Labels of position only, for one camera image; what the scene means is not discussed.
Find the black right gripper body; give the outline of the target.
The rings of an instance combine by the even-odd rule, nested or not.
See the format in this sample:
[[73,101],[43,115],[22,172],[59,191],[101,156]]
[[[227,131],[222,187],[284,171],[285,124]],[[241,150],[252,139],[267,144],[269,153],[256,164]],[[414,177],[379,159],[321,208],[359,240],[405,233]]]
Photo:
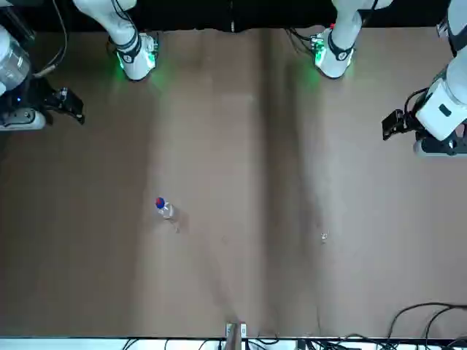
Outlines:
[[23,108],[47,112],[58,108],[56,90],[45,77],[27,78],[15,88],[15,103]]

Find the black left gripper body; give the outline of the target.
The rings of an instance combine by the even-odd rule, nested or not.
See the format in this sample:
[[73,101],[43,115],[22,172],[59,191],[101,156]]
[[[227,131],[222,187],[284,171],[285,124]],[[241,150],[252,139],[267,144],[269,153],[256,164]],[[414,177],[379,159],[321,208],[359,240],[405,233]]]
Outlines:
[[425,128],[417,119],[417,113],[419,112],[419,110],[419,106],[413,106],[411,109],[409,109],[408,107],[404,107],[402,133],[415,132],[416,136],[424,135]]

